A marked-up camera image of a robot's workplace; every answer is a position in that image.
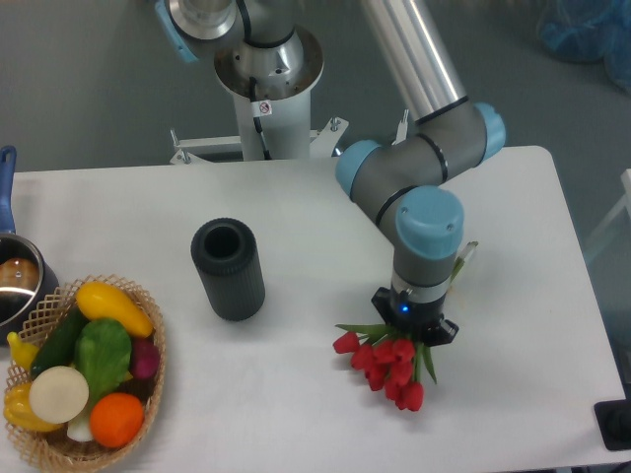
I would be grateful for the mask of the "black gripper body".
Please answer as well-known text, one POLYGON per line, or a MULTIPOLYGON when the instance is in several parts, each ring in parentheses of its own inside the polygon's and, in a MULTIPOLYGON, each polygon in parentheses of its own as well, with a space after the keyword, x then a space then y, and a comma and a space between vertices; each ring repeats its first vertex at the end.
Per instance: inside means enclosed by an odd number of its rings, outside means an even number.
POLYGON ((429 303, 415 303, 406 293, 390 289, 393 325, 398 330, 420 340, 420 330, 431 320, 443 317, 445 296, 429 303))

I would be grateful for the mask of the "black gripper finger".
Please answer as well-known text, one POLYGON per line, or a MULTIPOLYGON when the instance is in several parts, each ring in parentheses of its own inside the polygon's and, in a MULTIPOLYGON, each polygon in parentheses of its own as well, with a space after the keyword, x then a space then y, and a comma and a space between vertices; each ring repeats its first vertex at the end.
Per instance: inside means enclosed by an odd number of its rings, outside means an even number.
POLYGON ((393 311, 390 306, 390 289, 379 287, 371 298, 371 303, 386 325, 393 325, 393 311))
POLYGON ((437 318, 422 326, 420 341, 424 345, 447 345, 454 341, 457 333, 457 324, 443 317, 437 318))

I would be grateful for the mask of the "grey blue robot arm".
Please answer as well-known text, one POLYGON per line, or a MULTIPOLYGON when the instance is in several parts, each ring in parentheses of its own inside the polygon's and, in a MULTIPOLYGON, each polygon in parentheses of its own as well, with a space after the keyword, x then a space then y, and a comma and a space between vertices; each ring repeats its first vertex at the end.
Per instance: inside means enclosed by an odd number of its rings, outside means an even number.
MULTIPOLYGON (((389 146, 357 142, 335 175, 348 197, 393 247, 388 287, 373 303, 382 319, 426 346, 454 340, 443 314, 463 235, 463 210, 444 184, 504 146, 501 116, 472 103, 421 1, 365 1, 362 11, 416 131, 389 146)), ((311 91, 323 69, 317 39, 294 19, 290 1, 159 1, 156 12, 185 61, 209 53, 232 95, 247 161, 304 159, 311 91)))

